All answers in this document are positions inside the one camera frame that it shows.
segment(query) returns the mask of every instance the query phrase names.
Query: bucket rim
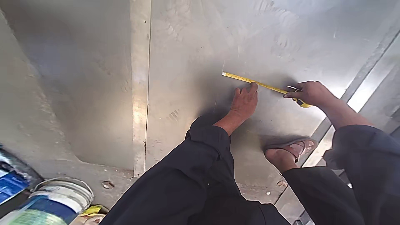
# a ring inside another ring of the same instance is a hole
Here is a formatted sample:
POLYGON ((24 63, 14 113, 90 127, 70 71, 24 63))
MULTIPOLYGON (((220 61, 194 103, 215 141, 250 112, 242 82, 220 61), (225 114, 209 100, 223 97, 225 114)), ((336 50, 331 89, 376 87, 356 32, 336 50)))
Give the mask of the bucket rim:
POLYGON ((79 180, 77 178, 72 178, 72 177, 55 177, 55 178, 44 180, 35 186, 32 193, 37 191, 39 188, 41 188, 45 184, 50 183, 51 181, 65 181, 65 182, 70 182, 70 183, 76 184, 78 186, 81 186, 79 184, 79 183, 81 183, 81 184, 83 184, 83 186, 81 186, 81 187, 86 189, 90 193, 90 195, 89 195, 90 202, 92 202, 94 200, 94 193, 93 193, 93 190, 89 187, 89 185, 82 180, 79 180))

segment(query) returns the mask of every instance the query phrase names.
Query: yellow measuring tape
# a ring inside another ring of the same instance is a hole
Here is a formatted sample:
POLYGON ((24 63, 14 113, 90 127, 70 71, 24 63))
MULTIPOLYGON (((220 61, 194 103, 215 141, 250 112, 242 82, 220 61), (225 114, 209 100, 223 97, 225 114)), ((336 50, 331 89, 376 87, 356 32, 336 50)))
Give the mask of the yellow measuring tape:
MULTIPOLYGON (((230 77, 230 78, 234 78, 234 79, 236 79, 236 80, 242 80, 242 81, 247 82, 247 83, 256 82, 256 83, 257 83, 258 85, 260 85, 260 86, 263 86, 263 87, 268 88, 268 89, 270 89, 270 90, 277 91, 277 92, 282 93, 282 94, 287 94, 287 93, 289 93, 288 91, 285 91, 285 90, 282 90, 282 89, 279 89, 279 88, 276 88, 276 87, 272 87, 272 86, 270 86, 270 85, 266 85, 266 84, 260 83, 260 82, 258 82, 258 81, 249 79, 249 78, 244 78, 244 77, 242 77, 242 76, 234 75, 234 74, 231 74, 231 73, 228 73, 228 72, 222 72, 222 75, 223 75, 223 76, 230 77)), ((297 103, 300 107, 303 107, 303 108, 309 108, 309 107, 311 107, 310 104, 307 104, 307 103, 303 102, 303 101, 300 100, 300 99, 293 98, 293 100, 296 101, 296 103, 297 103)))

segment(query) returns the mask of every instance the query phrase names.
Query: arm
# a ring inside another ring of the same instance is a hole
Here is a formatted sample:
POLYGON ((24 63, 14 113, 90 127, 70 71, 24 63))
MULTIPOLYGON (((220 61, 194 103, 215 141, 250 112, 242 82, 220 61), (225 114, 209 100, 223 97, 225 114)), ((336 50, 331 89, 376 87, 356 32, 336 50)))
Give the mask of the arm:
POLYGON ((336 129, 332 157, 345 169, 366 224, 400 223, 400 145, 319 82, 288 93, 325 112, 336 129))
POLYGON ((299 98, 308 104, 320 108, 331 121, 335 129, 348 125, 373 126, 366 118, 356 113, 343 100, 336 98, 320 82, 308 81, 299 83, 301 92, 291 92, 284 98, 299 98))
POLYGON ((190 130, 190 138, 145 172, 101 225, 187 224, 191 216, 203 209, 207 170, 229 153, 229 135, 256 108, 257 86, 253 84, 251 90, 236 91, 231 111, 214 126, 190 130))

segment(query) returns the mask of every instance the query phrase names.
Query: left hand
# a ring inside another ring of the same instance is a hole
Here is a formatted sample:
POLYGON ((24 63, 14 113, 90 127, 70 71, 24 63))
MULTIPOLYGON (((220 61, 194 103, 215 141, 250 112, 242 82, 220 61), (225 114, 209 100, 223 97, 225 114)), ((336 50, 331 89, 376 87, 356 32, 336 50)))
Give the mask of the left hand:
POLYGON ((247 91, 246 88, 243 88, 242 91, 239 88, 235 89, 235 97, 233 98, 230 110, 232 113, 238 114, 243 121, 253 115, 256 110, 258 101, 257 88, 257 83, 252 82, 250 91, 247 91))

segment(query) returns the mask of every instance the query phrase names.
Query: forearm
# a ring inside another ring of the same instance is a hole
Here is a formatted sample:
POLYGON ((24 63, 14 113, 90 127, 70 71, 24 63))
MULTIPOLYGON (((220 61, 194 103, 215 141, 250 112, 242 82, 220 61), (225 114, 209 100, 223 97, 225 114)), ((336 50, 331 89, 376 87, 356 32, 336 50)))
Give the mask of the forearm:
POLYGON ((326 114, 336 130, 348 125, 367 125, 373 127, 373 124, 365 117, 356 113, 343 100, 336 97, 318 107, 326 114))
POLYGON ((216 122, 214 126, 224 129, 230 136, 245 120, 236 111, 231 110, 228 114, 216 122))

